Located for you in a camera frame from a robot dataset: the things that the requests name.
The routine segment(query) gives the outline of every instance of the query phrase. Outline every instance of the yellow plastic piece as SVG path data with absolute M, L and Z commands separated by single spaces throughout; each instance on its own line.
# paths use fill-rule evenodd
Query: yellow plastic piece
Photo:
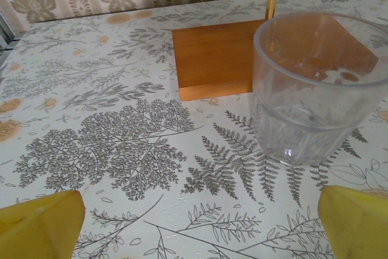
M 84 218 L 76 190 L 0 209 L 0 258 L 70 259 Z
M 318 213 L 336 259 L 388 258 L 387 198 L 326 186 Z

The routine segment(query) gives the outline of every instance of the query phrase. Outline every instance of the orange flower print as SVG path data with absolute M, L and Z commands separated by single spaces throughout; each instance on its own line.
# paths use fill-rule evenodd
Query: orange flower print
M 17 63 L 17 62 L 13 62 L 13 63 L 11 63 L 10 70 L 11 71 L 17 71 L 17 70 L 20 69 L 21 66 L 22 66 L 22 64 Z
M 53 109 L 55 107 L 55 104 L 56 104 L 56 99 L 54 99 L 54 98 L 46 98 L 44 100 L 44 108 L 45 108 L 46 112 L 48 110 Z
M 107 18 L 108 24 L 123 24 L 132 19 L 131 15 L 128 13 L 115 13 Z
M 21 99 L 11 99 L 6 102 L 0 103 L 0 113 L 10 112 L 11 110 L 14 110 L 20 105 L 21 102 Z
M 102 45 L 106 45 L 108 43 L 108 41 L 109 41 L 108 36 L 97 36 L 97 40 L 93 41 L 92 43 L 97 44 L 96 48 L 98 48 Z
M 108 36 L 102 36 L 98 39 L 98 42 L 100 45 L 105 45 L 107 44 L 108 40 L 109 40 Z
M 149 10 L 143 10 L 142 12 L 136 12 L 134 15 L 135 18 L 149 18 L 150 16 L 152 16 L 152 12 L 150 12 Z
M 379 5 L 385 5 L 388 0 L 379 0 Z
M 369 121 L 373 123 L 388 123 L 388 110 L 381 109 L 381 106 L 376 107 Z
M 388 121 L 388 110 L 380 110 L 377 115 L 383 121 Z
M 83 53 L 85 53 L 85 49 L 75 49 L 73 55 L 82 57 Z
M 7 141 L 19 131 L 20 125 L 16 121 L 0 121 L 0 142 Z
M 378 197 L 388 198 L 388 191 L 382 189 L 363 189 L 363 192 L 367 192 Z

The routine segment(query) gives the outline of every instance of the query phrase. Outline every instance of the fern print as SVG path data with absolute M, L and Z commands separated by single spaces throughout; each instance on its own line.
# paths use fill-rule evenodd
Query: fern print
M 371 35 L 370 41 L 373 45 L 373 48 L 375 49 L 382 48 L 388 45 L 388 37 L 384 34 Z
M 79 189 L 89 180 L 99 183 L 105 175 L 114 180 L 130 200 L 141 200 L 149 189 L 170 189 L 182 172 L 182 152 L 167 137 L 193 131 L 189 111 L 181 103 L 145 99 L 120 112 L 95 113 L 81 129 L 51 130 L 27 146 L 28 154 L 16 163 L 20 186 L 39 177 L 46 188 Z
M 114 253 L 117 253 L 119 247 L 125 244 L 124 240 L 126 236 L 120 236 L 121 233 L 150 212 L 160 202 L 162 196 L 153 206 L 140 216 L 127 212 L 126 214 L 122 214 L 121 217 L 117 217 L 116 215 L 110 217 L 105 211 L 102 211 L 101 213 L 99 213 L 97 209 L 90 211 L 92 218 L 94 219 L 93 224 L 99 224 L 102 228 L 111 227 L 112 231 L 107 234 L 89 233 L 87 235 L 81 235 L 75 246 L 74 252 L 81 258 L 109 259 L 109 255 L 107 254 L 109 248 L 112 248 Z M 141 243 L 141 239 L 134 238 L 131 242 L 126 243 L 131 246 L 138 245 Z
M 213 128 L 227 145 L 219 146 L 206 136 L 202 137 L 202 143 L 212 159 L 198 155 L 194 157 L 199 169 L 189 168 L 191 177 L 186 178 L 187 183 L 182 193 L 201 192 L 206 188 L 211 194 L 216 195 L 223 189 L 232 198 L 238 199 L 235 192 L 237 185 L 235 177 L 238 176 L 249 197 L 256 200 L 253 184 L 257 173 L 265 194 L 274 201 L 273 188 L 279 174 L 279 161 L 266 157 L 258 147 L 253 135 L 252 119 L 236 116 L 229 111 L 226 111 L 226 115 L 245 134 L 214 123 Z
M 286 169 L 287 182 L 292 194 L 292 198 L 296 201 L 296 203 L 298 203 L 299 207 L 302 207 L 299 192 L 304 171 L 305 169 L 303 167 L 293 167 Z
M 381 18 L 381 17 L 379 17 L 379 16 L 377 16 L 377 18 L 378 18 L 380 21 L 388 22 L 388 18 Z M 383 27 L 387 27 L 387 28 L 388 28 L 388 24 L 379 24 L 379 25 L 382 25 Z
M 4 78 L 2 77 L 2 73 L 5 69 L 5 67 L 7 66 L 7 63 L 2 63 L 0 64 L 0 84 L 2 83 L 2 81 L 4 80 Z
M 278 170 L 280 167 L 276 164 L 279 164 L 278 161 L 275 161 L 262 152 L 257 154 L 257 166 L 258 166 L 258 176 L 260 177 L 259 182 L 270 201 L 275 202 L 273 196 L 273 190 L 275 189 L 275 179 L 279 174 Z
M 329 183 L 329 167 L 331 164 L 333 164 L 333 160 L 337 158 L 337 156 L 340 154 L 341 151 L 345 151 L 346 153 L 351 154 L 351 156 L 354 156 L 355 158 L 361 159 L 361 157 L 356 153 L 354 148 L 350 145 L 349 138 L 356 139 L 359 142 L 362 143 L 368 143 L 368 140 L 363 137 L 363 135 L 360 132 L 360 129 L 356 128 L 350 136 L 342 143 L 342 145 L 334 151 L 333 154 L 323 163 L 319 163 L 317 165 L 311 165 L 310 173 L 312 174 L 311 178 L 312 180 L 316 181 L 315 186 L 319 188 L 319 190 L 322 190 L 322 188 Z

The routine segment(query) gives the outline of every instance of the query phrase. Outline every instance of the tablecloth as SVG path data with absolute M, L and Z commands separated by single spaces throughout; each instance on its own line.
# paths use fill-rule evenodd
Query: tablecloth
M 2 72 L 0 207 L 78 189 L 75 258 L 334 258 L 320 190 L 387 195 L 388 98 L 327 162 L 293 169 L 257 145 L 251 94 L 179 100 L 171 30 L 261 19 L 265 7 L 224 0 L 34 25 Z M 278 0 L 276 13 L 311 10 L 388 27 L 388 0 Z

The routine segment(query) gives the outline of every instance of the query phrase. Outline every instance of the patterned tablecloth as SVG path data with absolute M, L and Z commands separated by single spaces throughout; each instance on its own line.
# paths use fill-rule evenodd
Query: patterned tablecloth
M 225 0 L 34 25 L 2 72 L 0 207 L 79 189 L 87 216 L 75 258 L 334 258 L 319 192 L 386 195 L 388 98 L 330 160 L 295 169 L 261 153 L 249 94 L 179 101 L 171 29 L 260 19 L 265 6 Z M 277 14 L 306 10 L 388 27 L 388 0 L 278 0 Z

